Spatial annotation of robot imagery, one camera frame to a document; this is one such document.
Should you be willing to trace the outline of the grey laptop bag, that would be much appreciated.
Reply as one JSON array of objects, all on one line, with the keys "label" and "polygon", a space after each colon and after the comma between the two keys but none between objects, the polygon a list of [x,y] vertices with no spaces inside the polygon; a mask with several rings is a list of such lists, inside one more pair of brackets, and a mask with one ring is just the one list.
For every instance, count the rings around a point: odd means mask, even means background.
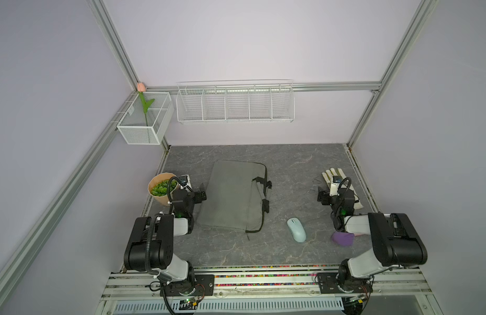
[{"label": "grey laptop bag", "polygon": [[267,167],[257,162],[219,160],[211,172],[207,200],[200,206],[197,224],[245,233],[258,233],[269,212],[272,189]]}]

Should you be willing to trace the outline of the light blue computer mouse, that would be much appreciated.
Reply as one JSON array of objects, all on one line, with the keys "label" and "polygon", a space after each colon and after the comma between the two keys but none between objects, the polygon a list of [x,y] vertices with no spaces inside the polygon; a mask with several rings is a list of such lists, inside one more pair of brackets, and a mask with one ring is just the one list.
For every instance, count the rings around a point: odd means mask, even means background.
[{"label": "light blue computer mouse", "polygon": [[306,241],[307,235],[306,231],[298,218],[290,218],[287,220],[287,226],[290,230],[290,233],[294,239],[294,241],[298,243],[304,243]]}]

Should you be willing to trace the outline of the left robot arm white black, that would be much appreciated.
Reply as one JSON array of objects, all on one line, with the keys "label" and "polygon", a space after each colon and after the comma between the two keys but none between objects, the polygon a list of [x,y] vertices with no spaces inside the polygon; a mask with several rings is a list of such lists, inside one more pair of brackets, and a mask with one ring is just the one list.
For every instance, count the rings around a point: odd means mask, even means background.
[{"label": "left robot arm white black", "polygon": [[176,190],[169,213],[136,219],[123,256],[126,270],[152,275],[172,294],[190,295],[200,288],[192,264],[173,252],[173,239],[192,233],[194,206],[205,200],[202,189]]}]

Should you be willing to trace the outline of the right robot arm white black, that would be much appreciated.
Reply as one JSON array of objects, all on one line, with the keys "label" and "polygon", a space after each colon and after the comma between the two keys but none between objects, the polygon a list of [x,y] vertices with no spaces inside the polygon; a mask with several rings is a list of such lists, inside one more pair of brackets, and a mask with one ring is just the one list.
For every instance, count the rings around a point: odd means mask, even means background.
[{"label": "right robot arm white black", "polygon": [[351,246],[356,236],[370,236],[371,248],[344,259],[336,272],[321,272],[315,276],[322,294],[373,292],[377,274],[423,265],[428,252],[418,232],[404,213],[354,214],[355,193],[341,188],[336,195],[319,190],[317,201],[331,207],[335,233],[331,240],[341,246]]}]

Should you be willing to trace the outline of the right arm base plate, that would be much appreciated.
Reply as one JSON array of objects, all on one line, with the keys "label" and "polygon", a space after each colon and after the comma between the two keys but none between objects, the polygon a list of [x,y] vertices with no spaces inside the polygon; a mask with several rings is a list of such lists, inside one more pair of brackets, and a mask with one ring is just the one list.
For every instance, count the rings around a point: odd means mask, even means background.
[{"label": "right arm base plate", "polygon": [[348,278],[341,281],[337,272],[320,272],[314,282],[322,294],[369,294],[373,292],[370,278]]}]

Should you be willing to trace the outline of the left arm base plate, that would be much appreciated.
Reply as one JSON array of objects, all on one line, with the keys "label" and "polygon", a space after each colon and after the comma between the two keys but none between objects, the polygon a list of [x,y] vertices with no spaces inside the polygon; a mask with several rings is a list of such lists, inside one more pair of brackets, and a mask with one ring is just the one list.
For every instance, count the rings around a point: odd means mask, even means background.
[{"label": "left arm base plate", "polygon": [[180,296],[212,296],[215,289],[215,276],[213,274],[195,274],[188,276],[186,280],[166,284],[160,295],[167,297]]}]

